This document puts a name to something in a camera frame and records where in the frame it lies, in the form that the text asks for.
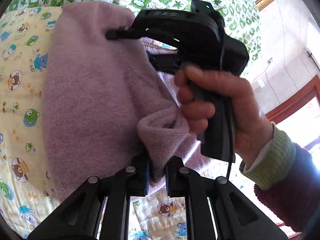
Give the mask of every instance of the metal screw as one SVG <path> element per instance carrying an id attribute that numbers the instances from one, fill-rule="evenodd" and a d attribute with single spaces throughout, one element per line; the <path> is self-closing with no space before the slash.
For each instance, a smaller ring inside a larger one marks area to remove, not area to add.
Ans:
<path id="1" fill-rule="evenodd" d="M 182 167 L 179 169 L 180 173 L 186 174 L 189 172 L 189 169 L 187 167 Z"/>
<path id="2" fill-rule="evenodd" d="M 128 166 L 128 167 L 125 168 L 125 171 L 126 171 L 127 173 L 133 173 L 133 172 L 136 171 L 136 168 L 133 167 L 133 166 Z"/>
<path id="3" fill-rule="evenodd" d="M 226 184 L 227 183 L 227 179 L 223 176 L 217 177 L 216 178 L 217 182 L 219 182 L 220 184 Z"/>
<path id="4" fill-rule="evenodd" d="M 88 182 L 89 182 L 90 184 L 97 183 L 97 181 L 98 181 L 98 177 L 96 177 L 96 176 L 91 176 L 91 177 L 88 179 Z"/>

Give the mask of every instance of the maroon fleece sleeve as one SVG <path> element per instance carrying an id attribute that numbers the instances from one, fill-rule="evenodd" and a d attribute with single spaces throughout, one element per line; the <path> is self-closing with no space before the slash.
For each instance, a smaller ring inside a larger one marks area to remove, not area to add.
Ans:
<path id="1" fill-rule="evenodd" d="M 301 232 L 308 224 L 320 200 L 320 172 L 312 156 L 295 144 L 296 157 L 286 178 L 268 190 L 257 185 L 257 198 L 270 208 L 286 226 Z"/>

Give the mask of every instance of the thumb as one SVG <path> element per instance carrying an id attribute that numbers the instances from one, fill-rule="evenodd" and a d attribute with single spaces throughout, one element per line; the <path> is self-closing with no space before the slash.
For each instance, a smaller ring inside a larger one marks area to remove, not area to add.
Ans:
<path id="1" fill-rule="evenodd" d="M 191 65 L 185 68 L 185 72 L 193 83 L 222 96 L 235 98 L 253 94 L 249 81 L 229 72 L 202 70 Z"/>

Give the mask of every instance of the finger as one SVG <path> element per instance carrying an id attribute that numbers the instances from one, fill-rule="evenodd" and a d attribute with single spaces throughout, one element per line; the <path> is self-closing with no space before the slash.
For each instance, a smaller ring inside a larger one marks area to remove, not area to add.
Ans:
<path id="1" fill-rule="evenodd" d="M 191 65 L 185 68 L 185 72 L 193 83 L 222 96 L 235 98 L 253 93 L 249 81 L 229 72 L 201 70 Z"/>
<path id="2" fill-rule="evenodd" d="M 189 120 L 188 124 L 190 133 L 202 133 L 208 127 L 208 119 Z"/>
<path id="3" fill-rule="evenodd" d="M 181 112 L 187 120 L 196 120 L 213 117 L 215 108 L 211 102 L 191 102 L 183 105 Z"/>
<path id="4" fill-rule="evenodd" d="M 180 69 L 177 71 L 177 73 L 174 75 L 174 84 L 178 87 L 186 84 L 188 82 L 188 78 L 186 76 L 186 73 L 184 70 Z"/>
<path id="5" fill-rule="evenodd" d="M 193 100 L 193 93 L 187 85 L 182 85 L 177 93 L 177 100 L 181 104 L 189 104 Z"/>

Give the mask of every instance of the black cable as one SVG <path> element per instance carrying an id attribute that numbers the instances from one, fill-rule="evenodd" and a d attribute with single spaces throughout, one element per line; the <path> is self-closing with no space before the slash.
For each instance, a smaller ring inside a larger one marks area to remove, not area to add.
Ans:
<path id="1" fill-rule="evenodd" d="M 235 154 L 234 153 L 234 146 L 233 146 L 233 131 L 232 131 L 232 124 L 231 124 L 231 118 L 233 118 L 233 116 L 231 115 L 231 111 L 232 111 L 231 98 L 225 98 L 224 105 L 225 105 L 228 135 L 229 135 L 230 155 L 229 155 L 228 170 L 227 170 L 227 175 L 226 175 L 226 178 L 229 179 L 230 173 L 231 173 L 233 155 Z"/>

